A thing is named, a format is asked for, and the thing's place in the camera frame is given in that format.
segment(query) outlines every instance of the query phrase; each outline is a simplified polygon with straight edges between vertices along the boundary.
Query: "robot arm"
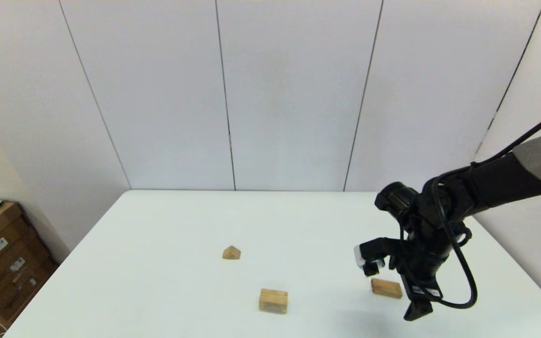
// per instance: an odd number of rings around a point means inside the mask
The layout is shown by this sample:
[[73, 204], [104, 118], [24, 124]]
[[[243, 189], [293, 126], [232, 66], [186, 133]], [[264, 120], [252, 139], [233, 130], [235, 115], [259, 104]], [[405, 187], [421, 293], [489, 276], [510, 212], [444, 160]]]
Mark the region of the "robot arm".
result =
[[[379, 273], [389, 255], [389, 268], [402, 276], [413, 321], [433, 311], [431, 301], [469, 308], [477, 288], [460, 251], [471, 238], [463, 219], [491, 207], [541, 195], [541, 137], [522, 143], [482, 163], [430, 179], [421, 193], [394, 182], [376, 197], [375, 206], [400, 225], [400, 239], [377, 238], [355, 247], [358, 266], [367, 276]], [[438, 268], [455, 250], [471, 286], [464, 304], [444, 301], [436, 280]]]

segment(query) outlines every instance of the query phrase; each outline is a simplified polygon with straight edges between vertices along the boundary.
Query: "triangular wooden block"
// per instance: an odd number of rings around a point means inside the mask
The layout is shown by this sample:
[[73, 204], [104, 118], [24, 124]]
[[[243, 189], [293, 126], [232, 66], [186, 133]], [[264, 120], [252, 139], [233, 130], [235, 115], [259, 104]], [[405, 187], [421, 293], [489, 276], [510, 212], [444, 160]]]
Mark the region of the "triangular wooden block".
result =
[[224, 259], [239, 259], [239, 257], [241, 257], [241, 251], [234, 246], [230, 246], [223, 251]]

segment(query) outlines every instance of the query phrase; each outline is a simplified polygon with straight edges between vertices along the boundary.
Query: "black cable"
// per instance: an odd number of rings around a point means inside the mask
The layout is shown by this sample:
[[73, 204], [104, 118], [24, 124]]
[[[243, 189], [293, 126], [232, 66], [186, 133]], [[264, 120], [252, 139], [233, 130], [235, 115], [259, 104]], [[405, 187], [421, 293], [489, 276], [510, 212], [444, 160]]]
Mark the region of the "black cable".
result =
[[506, 148], [504, 148], [503, 150], [501, 150], [500, 152], [498, 152], [498, 154], [490, 157], [489, 159], [485, 160], [485, 161], [481, 161], [477, 164], [485, 164], [485, 163], [488, 163], [488, 162], [491, 162], [493, 160], [496, 160], [498, 158], [501, 158], [502, 156], [504, 156], [505, 154], [508, 154], [508, 152], [510, 152], [511, 150], [513, 150], [513, 148], [517, 147], [519, 144], [523, 143], [523, 141], [525, 141], [526, 139], [528, 139], [529, 137], [531, 137], [533, 134], [537, 133], [539, 130], [541, 129], [541, 122], [539, 122], [539, 124], [536, 124], [534, 126], [534, 128], [531, 128], [530, 130], [528, 130], [526, 133], [524, 133], [523, 135], [521, 135], [521, 137], [519, 137], [518, 139], [516, 139], [513, 143], [509, 144]]
[[[521, 137], [519, 137], [518, 139], [513, 141], [513, 143], [509, 144], [507, 147], [505, 147], [503, 150], [501, 150], [500, 152], [498, 152], [494, 156], [490, 157], [489, 159], [487, 159], [485, 161], [475, 163], [474, 166], [482, 165], [482, 164], [489, 163], [491, 161], [499, 159], [500, 157], [504, 156], [505, 154], [508, 154], [511, 150], [513, 150], [513, 148], [517, 147], [519, 144], [526, 141], [526, 139], [528, 139], [529, 137], [531, 137], [532, 135], [537, 133], [539, 130], [541, 130], [541, 122], [539, 122], [539, 124], [535, 125], [533, 128], [531, 128], [526, 133], [521, 135]], [[462, 246], [462, 245], [466, 244], [466, 242], [468, 242], [468, 240], [471, 238], [471, 234], [466, 233], [465, 238], [460, 243], [457, 241], [456, 236], [454, 234], [454, 231], [452, 229], [452, 225], [450, 224], [448, 218], [446, 217], [446, 213], [444, 211], [444, 206], [442, 205], [442, 201], [440, 201], [440, 198], [439, 198], [439, 195], [438, 195], [438, 186], [440, 186], [440, 181], [442, 179], [444, 179], [445, 177], [461, 173], [463, 171], [466, 171], [466, 170], [470, 169], [470, 167], [471, 166], [464, 167], [464, 168], [461, 168], [461, 169], [456, 169], [456, 170], [444, 173], [444, 174], [438, 176], [431, 184], [431, 193], [433, 195], [433, 201], [434, 201], [436, 210], [438, 211], [438, 216], [440, 217], [440, 223], [441, 223], [442, 227], [444, 227], [444, 231], [446, 233], [446, 236], [448, 236], [448, 239], [449, 239], [449, 241], [450, 241], [450, 243], [452, 245], [452, 249], [456, 253], [456, 256], [457, 256], [457, 258], [459, 259], [459, 262], [460, 262], [460, 266], [462, 267], [463, 272], [466, 275], [466, 279], [469, 282], [469, 287], [471, 289], [471, 296], [470, 296], [469, 300], [467, 302], [465, 302], [465, 303], [458, 304], [458, 303], [452, 303], [452, 302], [444, 301], [444, 300], [441, 300], [440, 298], [434, 297], [431, 293], [429, 293], [429, 291], [425, 287], [423, 287], [417, 281], [415, 276], [410, 271], [410, 269], [408, 267], [408, 264], [406, 263], [406, 260], [405, 259], [403, 260], [404, 261], [404, 269], [406, 269], [408, 277], [412, 280], [413, 283], [415, 283], [419, 287], [419, 289], [421, 289], [421, 291], [425, 294], [425, 296], [427, 296], [429, 298], [429, 300], [434, 301], [434, 302], [438, 302], [438, 303], [440, 303], [442, 305], [445, 305], [447, 307], [452, 307], [452, 308], [470, 308], [470, 307], [472, 307], [475, 304], [475, 302], [477, 302], [477, 285], [475, 284], [475, 279], [473, 278], [473, 274], [471, 273], [471, 268], [469, 267], [468, 263], [466, 262], [466, 259], [464, 258], [464, 254], [462, 253], [462, 250], [460, 250], [460, 246]], [[404, 229], [400, 225], [400, 240], [403, 240], [403, 239], [404, 239]]]

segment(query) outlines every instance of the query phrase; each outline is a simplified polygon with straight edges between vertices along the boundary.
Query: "rectangular wooden block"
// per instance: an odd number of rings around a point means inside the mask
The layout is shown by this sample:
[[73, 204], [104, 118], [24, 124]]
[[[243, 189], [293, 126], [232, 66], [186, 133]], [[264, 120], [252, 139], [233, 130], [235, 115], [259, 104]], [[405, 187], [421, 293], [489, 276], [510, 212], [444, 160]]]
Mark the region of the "rectangular wooden block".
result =
[[400, 283], [397, 282], [372, 278], [371, 289], [373, 289], [373, 293], [378, 295], [384, 295], [392, 298], [402, 298], [402, 288], [400, 287]]
[[287, 292], [269, 289], [260, 290], [260, 310], [287, 313]]

